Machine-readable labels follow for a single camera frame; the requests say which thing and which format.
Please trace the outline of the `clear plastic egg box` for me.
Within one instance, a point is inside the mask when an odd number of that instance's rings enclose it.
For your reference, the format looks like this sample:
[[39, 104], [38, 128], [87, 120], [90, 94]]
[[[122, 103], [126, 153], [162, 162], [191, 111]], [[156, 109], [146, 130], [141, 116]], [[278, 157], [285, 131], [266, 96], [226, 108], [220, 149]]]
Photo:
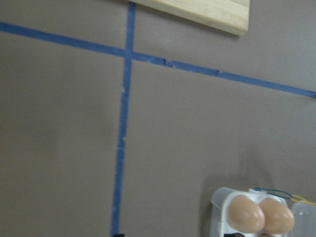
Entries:
[[219, 188], [211, 199], [211, 237], [314, 237], [316, 204], [288, 192]]

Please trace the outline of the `wooden cutting board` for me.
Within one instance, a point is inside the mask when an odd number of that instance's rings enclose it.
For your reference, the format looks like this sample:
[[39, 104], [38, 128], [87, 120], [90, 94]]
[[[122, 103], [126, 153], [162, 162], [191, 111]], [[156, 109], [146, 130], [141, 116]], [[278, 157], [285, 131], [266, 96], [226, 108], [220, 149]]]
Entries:
[[249, 0], [135, 0], [134, 2], [236, 36], [248, 32]]

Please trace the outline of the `brown egg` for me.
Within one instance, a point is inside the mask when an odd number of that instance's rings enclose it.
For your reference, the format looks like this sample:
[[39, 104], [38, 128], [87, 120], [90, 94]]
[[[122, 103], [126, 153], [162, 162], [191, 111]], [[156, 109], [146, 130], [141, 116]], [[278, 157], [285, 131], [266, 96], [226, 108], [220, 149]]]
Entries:
[[272, 235], [270, 233], [261, 233], [258, 235], [258, 237], [274, 237], [274, 235]]
[[265, 216], [256, 202], [246, 196], [237, 196], [228, 208], [228, 224], [239, 232], [253, 234], [263, 229]]
[[295, 224], [291, 210], [283, 203], [267, 198], [259, 203], [265, 217], [263, 230], [275, 235], [290, 232]]

